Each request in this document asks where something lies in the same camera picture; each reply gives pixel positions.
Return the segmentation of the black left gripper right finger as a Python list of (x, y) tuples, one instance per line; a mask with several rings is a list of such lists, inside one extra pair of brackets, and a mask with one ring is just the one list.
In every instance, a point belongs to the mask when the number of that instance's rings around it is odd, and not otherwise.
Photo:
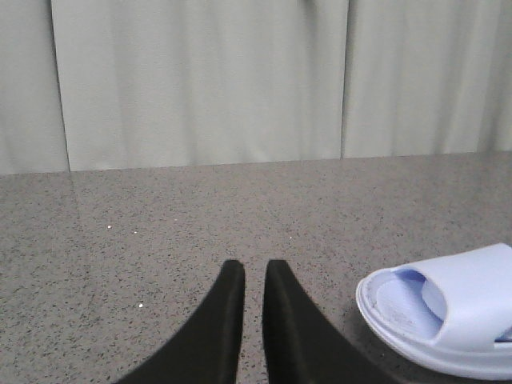
[(267, 264), (262, 334), (270, 383), (387, 383), (327, 320), (284, 260)]

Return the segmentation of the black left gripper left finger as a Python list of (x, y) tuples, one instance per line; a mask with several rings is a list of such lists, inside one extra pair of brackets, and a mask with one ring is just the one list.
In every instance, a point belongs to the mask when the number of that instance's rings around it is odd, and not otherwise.
[(227, 260), (179, 331), (120, 383), (235, 383), (242, 341), (245, 271)]

